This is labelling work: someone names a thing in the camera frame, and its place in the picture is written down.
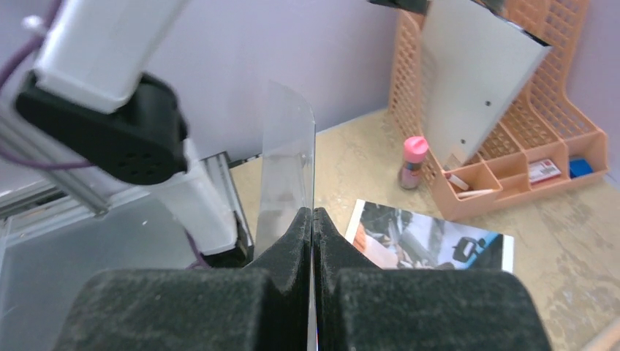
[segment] blue object in photo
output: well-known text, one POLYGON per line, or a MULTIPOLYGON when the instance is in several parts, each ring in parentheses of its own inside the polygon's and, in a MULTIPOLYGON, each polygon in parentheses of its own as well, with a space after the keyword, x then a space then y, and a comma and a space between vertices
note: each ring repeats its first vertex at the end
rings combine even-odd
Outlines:
POLYGON ((464 236, 454 246, 452 259, 465 264, 463 268, 469 268, 476 258, 499 236, 498 233, 489 232, 486 237, 476 240, 469 236, 464 236))
POLYGON ((570 170, 571 179, 583 177, 594 172, 590 164, 583 157, 571 159, 568 162, 568 168, 570 170))

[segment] bottle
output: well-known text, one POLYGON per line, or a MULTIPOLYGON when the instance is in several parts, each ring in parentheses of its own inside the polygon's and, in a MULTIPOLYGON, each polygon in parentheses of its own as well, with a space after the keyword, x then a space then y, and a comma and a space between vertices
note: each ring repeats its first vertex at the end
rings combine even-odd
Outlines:
POLYGON ((422 181, 422 163, 428 152, 424 137, 410 137, 403 145, 403 167, 398 172, 398 183, 403 189, 415 189, 422 181))

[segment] desk organizer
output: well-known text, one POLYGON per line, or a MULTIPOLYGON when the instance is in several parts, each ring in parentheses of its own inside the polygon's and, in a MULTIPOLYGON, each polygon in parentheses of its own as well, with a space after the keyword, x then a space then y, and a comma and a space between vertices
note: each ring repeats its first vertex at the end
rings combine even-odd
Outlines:
MULTIPOLYGON (((608 171, 607 135, 567 98, 566 79, 586 17, 589 0, 509 0, 504 16, 553 46, 532 79, 511 104, 480 150, 463 167, 451 170, 470 190, 495 191, 458 199, 459 188, 431 152, 424 179, 448 220, 464 219, 600 180, 608 171), (571 178, 569 160, 585 159, 593 172, 571 178), (534 185, 529 163, 551 159, 559 177, 534 185)), ((424 87, 432 72, 422 55, 423 17, 401 11, 396 35, 388 115, 403 138, 422 135, 424 87)))

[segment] white wall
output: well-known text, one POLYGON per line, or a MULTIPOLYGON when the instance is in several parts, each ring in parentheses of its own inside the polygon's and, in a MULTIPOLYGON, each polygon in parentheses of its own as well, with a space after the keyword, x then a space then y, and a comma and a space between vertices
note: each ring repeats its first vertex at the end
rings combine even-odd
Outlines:
MULTIPOLYGON (((26 38, 7 34, 47 2, 0 0, 0 60, 26 38)), ((267 79, 304 95, 318 130, 386 106, 395 25, 394 10, 364 0, 193 0, 148 69, 177 90, 200 155, 238 159, 261 152, 267 79)))
POLYGON ((620 183, 620 1, 590 1, 572 65, 569 98, 609 136, 610 176, 620 183))

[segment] wooden stick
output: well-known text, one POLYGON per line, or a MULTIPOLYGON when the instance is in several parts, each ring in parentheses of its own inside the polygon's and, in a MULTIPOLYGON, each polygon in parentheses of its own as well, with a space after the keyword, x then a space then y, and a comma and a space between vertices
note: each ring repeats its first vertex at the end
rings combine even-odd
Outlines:
POLYGON ((584 351, 612 350, 620 342, 620 318, 616 318, 607 328, 594 337, 584 348, 584 351))

